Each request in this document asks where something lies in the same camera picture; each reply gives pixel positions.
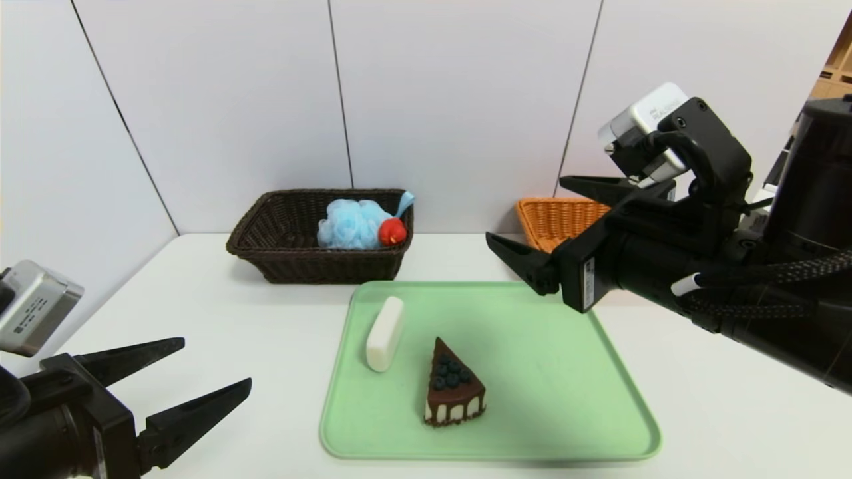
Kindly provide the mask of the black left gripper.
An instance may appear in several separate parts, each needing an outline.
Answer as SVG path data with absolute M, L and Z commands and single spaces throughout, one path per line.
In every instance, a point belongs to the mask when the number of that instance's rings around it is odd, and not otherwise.
M 149 416 L 137 440 L 130 409 L 105 387 L 184 347 L 173 337 L 63 354 L 3 387 L 1 476 L 138 478 L 170 467 L 249 397 L 252 379 Z

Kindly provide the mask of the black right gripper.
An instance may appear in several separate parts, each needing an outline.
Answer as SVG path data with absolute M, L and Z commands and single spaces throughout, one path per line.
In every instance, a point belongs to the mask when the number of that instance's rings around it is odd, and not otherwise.
M 690 313 L 672 285 L 718 254 L 720 203 L 693 196 L 672 201 L 673 181 L 642 189 L 626 177 L 563 176 L 559 185 L 605 204 L 608 212 L 554 249 L 552 257 L 486 232 L 488 249 L 508 269 L 539 296 L 556 294 L 562 280 L 564 303 L 583 313 L 614 290 L 629 291 L 679 315 Z

